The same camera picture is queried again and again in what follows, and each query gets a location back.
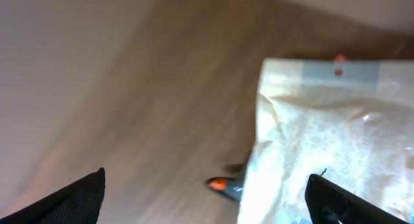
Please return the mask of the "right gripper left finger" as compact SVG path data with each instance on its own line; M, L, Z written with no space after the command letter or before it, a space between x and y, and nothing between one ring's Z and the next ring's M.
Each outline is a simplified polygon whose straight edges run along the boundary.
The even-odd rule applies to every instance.
M105 195L100 168L53 194L1 218L1 224L96 224Z

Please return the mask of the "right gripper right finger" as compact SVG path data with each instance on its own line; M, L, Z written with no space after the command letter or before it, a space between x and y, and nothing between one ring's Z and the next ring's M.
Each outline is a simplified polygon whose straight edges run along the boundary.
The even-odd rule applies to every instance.
M305 201L313 224L408 224L318 174L308 179Z

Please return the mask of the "red small packet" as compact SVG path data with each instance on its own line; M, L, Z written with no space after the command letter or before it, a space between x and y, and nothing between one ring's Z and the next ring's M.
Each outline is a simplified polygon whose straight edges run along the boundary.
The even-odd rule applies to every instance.
M243 181L235 177L212 177L205 181L206 187L229 199L235 203L239 203L243 194Z

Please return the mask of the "beige snack pouch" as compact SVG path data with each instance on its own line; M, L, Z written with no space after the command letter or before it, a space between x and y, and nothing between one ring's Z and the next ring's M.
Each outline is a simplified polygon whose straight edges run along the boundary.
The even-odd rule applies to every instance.
M264 60L238 222L309 221L311 174L413 221L412 61Z

